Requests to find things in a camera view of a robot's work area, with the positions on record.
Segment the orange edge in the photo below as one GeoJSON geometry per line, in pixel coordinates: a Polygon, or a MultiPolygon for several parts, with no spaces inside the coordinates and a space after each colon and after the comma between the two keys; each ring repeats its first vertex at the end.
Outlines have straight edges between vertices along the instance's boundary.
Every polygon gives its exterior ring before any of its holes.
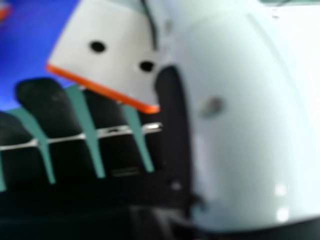
{"type": "Polygon", "coordinates": [[[10,12],[11,12],[11,7],[9,6],[0,9],[0,21],[3,21],[5,18],[7,18],[10,12]]]}
{"type": "Polygon", "coordinates": [[[64,78],[70,79],[80,85],[85,86],[86,88],[99,93],[101,95],[107,96],[108,98],[114,99],[116,101],[121,101],[124,104],[130,105],[136,109],[138,109],[141,112],[144,112],[146,114],[156,114],[160,111],[160,108],[158,106],[154,105],[147,105],[143,102],[137,101],[129,96],[126,96],[122,93],[119,93],[117,91],[114,91],[110,88],[107,88],[105,86],[102,86],[98,83],[95,83],[93,81],[89,81],[81,76],[78,76],[76,74],[73,74],[69,71],[63,70],[59,67],[53,66],[51,64],[47,64],[46,70],[57,74],[59,76],[62,76],[64,78]]]}

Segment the blue surface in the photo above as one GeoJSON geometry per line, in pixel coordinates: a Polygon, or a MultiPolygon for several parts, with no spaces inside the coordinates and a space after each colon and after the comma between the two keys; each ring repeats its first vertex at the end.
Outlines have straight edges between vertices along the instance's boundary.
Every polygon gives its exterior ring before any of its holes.
{"type": "Polygon", "coordinates": [[[54,77],[46,62],[78,0],[11,0],[12,13],[0,25],[0,110],[17,108],[15,86],[25,79],[54,77]]]}

